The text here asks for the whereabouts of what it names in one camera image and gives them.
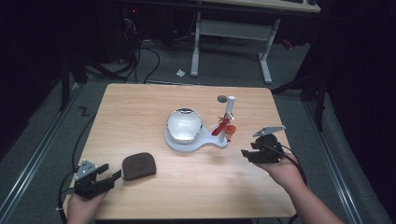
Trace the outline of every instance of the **wire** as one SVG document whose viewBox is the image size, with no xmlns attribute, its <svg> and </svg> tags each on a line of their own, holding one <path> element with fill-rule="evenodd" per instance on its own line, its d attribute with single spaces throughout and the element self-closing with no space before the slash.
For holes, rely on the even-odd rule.
<svg viewBox="0 0 396 224">
<path fill-rule="evenodd" d="M 136 63 L 134 65 L 134 67 L 131 69 L 131 71 L 128 73 L 128 75 L 125 77 L 123 83 L 126 83 L 128 81 L 128 78 L 132 74 L 133 71 L 136 73 L 136 67 L 137 67 L 137 64 L 139 63 L 139 61 L 136 59 L 135 55 L 134 55 L 134 61 L 136 61 Z"/>
<path fill-rule="evenodd" d="M 90 121 L 88 121 L 88 123 L 85 125 L 85 127 L 84 127 L 84 129 L 81 131 L 81 133 L 79 134 L 79 137 L 78 137 L 78 140 L 77 140 L 77 142 L 76 142 L 76 144 L 75 144 L 75 147 L 74 147 L 74 149 L 73 149 L 73 154 L 72 154 L 72 169 L 73 169 L 73 171 L 77 171 L 77 169 L 78 169 L 78 167 L 75 165 L 75 156 L 76 156 L 76 150 L 77 150 L 77 147 L 78 147 L 78 143 L 79 143 L 79 141 L 81 140 L 81 137 L 82 137 L 82 135 L 85 133 L 85 130 L 87 130 L 87 128 L 88 128 L 88 126 L 90 125 L 90 123 L 93 121 L 93 119 L 96 117 L 96 114 L 94 114 L 93 116 L 92 116 L 92 118 L 90 119 Z"/>
<path fill-rule="evenodd" d="M 133 26 L 133 27 L 134 27 L 134 29 L 133 29 L 133 34 L 134 34 L 134 33 L 136 32 L 136 26 L 134 25 L 134 22 L 131 21 L 131 20 L 129 20 L 129 19 L 124 19 L 124 21 L 128 22 L 128 25 L 129 25 L 129 26 L 125 29 L 123 35 L 124 35 L 124 37 L 125 37 L 125 39 L 126 39 L 127 47 L 131 47 L 131 46 L 132 46 L 131 42 L 134 40 L 134 36 L 131 35 L 131 39 L 130 39 L 130 38 L 128 37 L 128 31 L 129 31 L 129 29 Z"/>
<path fill-rule="evenodd" d="M 192 18 L 192 22 L 191 22 L 191 26 L 190 26 L 189 31 L 183 37 L 175 39 L 175 41 L 183 40 L 183 39 L 190 38 L 191 36 L 193 36 L 193 35 L 190 35 L 190 33 L 191 33 L 191 30 L 192 30 L 192 27 L 194 26 L 194 22 L 195 22 L 196 16 L 197 16 L 197 13 L 195 12 L 194 13 L 194 17 Z"/>
<path fill-rule="evenodd" d="M 222 44 L 223 44 L 223 41 L 224 41 L 224 38 L 223 37 L 218 37 L 217 38 L 217 36 L 216 37 L 212 37 L 212 39 L 219 39 L 219 44 L 217 45 L 217 46 L 215 46 L 214 48 L 205 48 L 205 47 L 203 47 L 203 45 L 202 44 L 200 44 L 200 48 L 201 49 L 205 49 L 205 50 L 214 50 L 214 49 L 219 49 L 221 46 L 222 46 Z"/>
<path fill-rule="evenodd" d="M 173 43 L 178 45 L 178 46 L 181 46 L 181 47 L 189 47 L 189 46 L 194 44 L 194 40 L 191 40 L 192 37 L 193 36 L 189 36 L 189 37 L 186 37 L 186 38 L 184 38 L 182 40 L 178 40 L 177 42 L 174 41 Z M 181 41 L 188 42 L 188 43 L 187 44 L 180 44 L 179 42 L 181 42 Z"/>
<path fill-rule="evenodd" d="M 141 46 L 139 46 L 139 51 L 138 51 L 138 55 L 137 55 L 137 64 L 136 64 L 136 68 L 134 69 L 134 84 L 137 84 L 137 65 L 140 62 L 140 56 L 141 56 Z"/>
<path fill-rule="evenodd" d="M 303 178 L 304 183 L 307 185 L 307 183 L 306 183 L 306 177 L 305 177 L 305 173 L 304 173 L 304 171 L 303 171 L 303 168 L 302 168 L 294 159 L 292 159 L 290 156 L 286 155 L 286 153 L 284 153 L 284 152 L 279 152 L 279 151 L 275 150 L 275 149 L 272 148 L 272 147 L 268 147 L 267 145 L 264 145 L 264 146 L 267 147 L 267 148 L 269 148 L 269 149 L 271 149 L 271 150 L 274 151 L 276 154 L 279 154 L 279 155 L 285 157 L 286 159 L 288 159 L 289 161 L 291 161 L 291 163 L 293 163 L 293 165 L 295 165 L 295 167 L 297 168 L 297 170 L 300 172 L 300 175 L 301 175 L 301 177 Z M 291 219 L 289 220 L 288 224 L 293 223 L 293 222 L 297 219 L 297 217 L 298 217 L 298 214 L 296 213 L 293 217 L 291 217 Z"/>
<path fill-rule="evenodd" d="M 67 191 L 70 190 L 70 189 L 74 189 L 74 188 L 67 188 L 67 189 L 64 189 L 64 190 L 62 191 L 62 194 L 64 194 L 65 192 L 67 192 Z"/>
<path fill-rule="evenodd" d="M 307 183 L 306 183 L 306 178 L 305 178 L 305 173 L 304 173 L 304 171 L 303 171 L 303 168 L 302 168 L 294 159 L 292 159 L 290 156 L 286 155 L 286 153 L 279 152 L 279 151 L 273 149 L 272 147 L 268 147 L 268 148 L 270 148 L 271 150 L 273 150 L 276 154 L 279 154 L 279 155 L 285 157 L 286 159 L 288 159 L 289 161 L 291 161 L 291 163 L 293 163 L 293 165 L 295 165 L 295 167 L 297 168 L 297 170 L 300 172 L 300 175 L 301 175 L 301 177 L 303 178 L 304 183 L 307 185 Z"/>
<path fill-rule="evenodd" d="M 158 57 L 158 62 L 157 62 L 157 65 L 155 66 L 155 68 L 150 73 L 148 73 L 148 75 L 146 75 L 146 78 L 143 81 L 143 84 L 146 84 L 146 82 L 148 81 L 149 77 L 155 72 L 155 70 L 157 70 L 158 66 L 160 66 L 160 55 L 157 52 L 155 52 L 154 50 L 152 50 L 152 49 L 146 49 L 146 50 L 149 50 L 149 51 L 155 53 L 157 55 L 157 57 Z"/>
<path fill-rule="evenodd" d="M 158 41 L 155 39 L 147 39 L 147 40 L 143 40 L 142 42 L 154 42 L 154 44 L 150 47 L 144 47 L 143 49 L 154 49 L 155 47 L 157 47 L 158 45 Z"/>
<path fill-rule="evenodd" d="M 244 43 L 238 43 L 238 42 L 236 42 L 236 41 L 230 41 L 230 40 L 228 40 L 228 39 L 229 39 L 229 38 L 224 38 L 224 42 L 225 42 L 225 43 L 228 43 L 228 44 L 238 45 L 238 46 L 245 46 L 245 45 L 250 44 L 251 42 L 257 42 L 257 40 L 248 39 L 248 40 L 246 40 L 246 42 L 244 42 Z"/>
<path fill-rule="evenodd" d="M 61 186 L 59 187 L 58 190 L 58 207 L 57 210 L 59 212 L 59 216 L 61 217 L 62 222 L 65 224 L 67 223 L 67 217 L 66 214 L 64 213 L 64 202 L 62 202 L 62 195 L 65 192 L 64 190 L 64 182 L 66 182 L 67 178 L 74 174 L 76 171 L 73 169 L 72 171 L 70 171 L 62 180 L 61 182 Z"/>
<path fill-rule="evenodd" d="M 125 77 L 121 77 L 121 76 L 118 76 L 118 75 L 122 74 L 124 72 L 127 72 L 129 69 L 134 69 L 134 67 L 137 66 L 137 61 L 136 61 L 135 55 L 134 55 L 134 49 L 135 49 L 134 43 L 138 44 L 139 48 L 140 48 L 141 42 L 139 41 L 139 38 L 140 38 L 141 34 L 142 34 L 141 32 L 138 32 L 136 34 L 135 38 L 134 38 L 136 40 L 136 42 L 133 42 L 131 45 L 127 46 L 127 57 L 131 57 L 128 65 L 126 65 L 125 67 L 121 68 L 118 71 L 114 71 L 114 72 L 111 71 L 111 75 L 113 75 L 113 76 L 110 76 L 110 77 L 113 77 L 113 78 L 116 78 L 116 79 L 124 79 L 125 80 Z M 108 74 L 105 74 L 103 71 L 99 71 L 99 72 L 92 71 L 88 67 L 85 67 L 85 71 L 87 73 L 95 75 L 95 76 L 108 75 Z"/>
</svg>

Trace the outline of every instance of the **gray carpet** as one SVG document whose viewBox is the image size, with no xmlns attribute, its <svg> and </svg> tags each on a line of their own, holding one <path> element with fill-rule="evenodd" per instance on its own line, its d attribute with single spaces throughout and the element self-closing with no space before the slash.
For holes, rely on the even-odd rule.
<svg viewBox="0 0 396 224">
<path fill-rule="evenodd" d="M 268 57 L 274 82 L 271 86 L 268 86 L 263 83 L 262 71 L 255 52 L 260 48 L 261 43 L 248 42 L 242 47 L 244 50 L 241 50 L 241 47 L 235 44 L 237 40 L 229 41 L 232 41 L 233 44 L 227 42 L 219 45 L 219 43 L 213 41 L 203 43 L 200 74 L 196 78 L 189 76 L 192 46 L 188 41 L 178 42 L 172 47 L 158 43 L 152 49 L 160 55 L 160 66 L 149 77 L 148 82 L 274 89 L 293 80 L 304 55 L 309 49 L 309 46 L 302 46 L 286 50 L 282 46 L 274 45 Z M 154 46 L 154 42 L 147 42 L 144 46 Z M 141 50 L 140 63 L 137 66 L 138 83 L 141 83 L 155 67 L 157 60 L 157 56 L 153 52 L 146 49 Z M 107 65 L 110 69 L 119 69 L 121 66 L 116 63 Z M 184 77 L 176 76 L 178 69 L 185 71 L 186 75 Z M 133 76 L 131 75 L 128 83 L 134 82 Z M 25 192 L 16 200 L 16 206 L 10 208 L 11 213 L 7 218 L 7 223 L 61 223 L 56 211 L 59 185 L 64 175 L 71 170 L 72 151 L 78 136 L 97 111 L 106 85 L 112 82 L 119 81 L 102 76 L 90 76 L 90 80 L 85 86 L 74 91 L 76 92 L 75 101 L 70 105 L 67 113 L 64 114 L 64 120 L 58 131 L 53 135 L 47 147 L 46 155 L 39 163 L 36 172 L 32 174 L 33 178 L 30 179 Z M 58 84 L 33 114 L 29 125 L 18 142 L 0 162 L 0 175 L 2 176 L 0 202 L 6 200 L 23 169 L 34 155 L 46 130 L 58 115 L 60 99 L 61 85 Z M 300 101 L 297 91 L 287 91 L 275 95 L 275 100 L 279 115 L 288 128 L 286 134 L 290 146 L 303 166 L 310 188 L 345 223 L 350 223 L 349 214 L 346 212 L 339 191 L 334 186 L 325 161 L 318 132 L 316 127 L 312 125 L 312 118 L 306 111 L 308 103 Z M 89 114 L 90 117 L 82 116 L 83 110 L 81 107 L 86 107 L 86 114 Z M 76 161 L 84 147 L 90 127 L 91 125 L 84 132 L 78 144 Z M 323 127 L 323 135 L 346 185 L 350 189 L 361 222 L 390 223 L 388 215 L 376 199 L 370 183 L 368 183 L 350 151 L 332 111 L 329 97 L 326 98 Z M 279 223 L 276 218 L 253 218 L 252 221 L 261 224 Z M 288 220 L 282 218 L 281 221 L 287 223 Z"/>
</svg>

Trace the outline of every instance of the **white stand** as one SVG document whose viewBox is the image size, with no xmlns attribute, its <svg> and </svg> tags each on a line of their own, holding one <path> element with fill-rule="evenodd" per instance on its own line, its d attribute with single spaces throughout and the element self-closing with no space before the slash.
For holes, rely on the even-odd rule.
<svg viewBox="0 0 396 224">
<path fill-rule="evenodd" d="M 200 35 L 216 35 L 266 41 L 264 52 L 259 54 L 259 60 L 262 66 L 262 75 L 264 77 L 264 81 L 266 84 L 271 84 L 272 79 L 266 60 L 274 42 L 279 23 L 280 19 L 276 19 L 272 26 L 227 21 L 201 20 L 201 13 L 198 12 L 195 28 L 195 45 L 191 62 L 191 76 L 198 77 Z"/>
<path fill-rule="evenodd" d="M 169 133 L 165 129 L 165 142 L 168 144 L 170 148 L 173 150 L 179 151 L 179 152 L 193 152 L 195 150 L 198 150 L 200 147 L 203 147 L 205 145 L 214 145 L 216 147 L 220 148 L 225 148 L 228 145 L 227 140 L 221 139 L 222 141 L 220 142 L 220 137 L 219 136 L 212 136 L 212 133 L 206 129 L 204 126 L 202 128 L 202 133 L 199 136 L 199 138 L 189 144 L 179 144 L 175 141 L 172 140 L 171 136 L 169 136 Z"/>
</svg>

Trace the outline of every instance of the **white table leg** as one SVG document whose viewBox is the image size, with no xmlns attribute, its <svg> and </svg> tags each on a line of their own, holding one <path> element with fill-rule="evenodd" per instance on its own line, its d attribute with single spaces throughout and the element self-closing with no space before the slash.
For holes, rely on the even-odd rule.
<svg viewBox="0 0 396 224">
<path fill-rule="evenodd" d="M 195 28 L 195 45 L 194 45 L 194 52 L 192 53 L 192 62 L 191 62 L 192 77 L 198 77 L 200 33 L 201 33 L 201 13 L 197 12 L 197 22 Z"/>
<path fill-rule="evenodd" d="M 265 46 L 264 53 L 259 54 L 260 65 L 262 66 L 262 75 L 264 76 L 264 82 L 266 84 L 272 83 L 271 74 L 270 74 L 270 71 L 268 69 L 268 64 L 267 64 L 267 56 L 268 56 L 268 53 L 270 52 L 271 46 L 274 42 L 274 38 L 275 38 L 277 27 L 279 26 L 279 23 L 280 23 L 280 19 L 276 19 L 274 22 L 274 25 L 272 26 L 272 29 L 270 31 L 268 41 Z"/>
</svg>

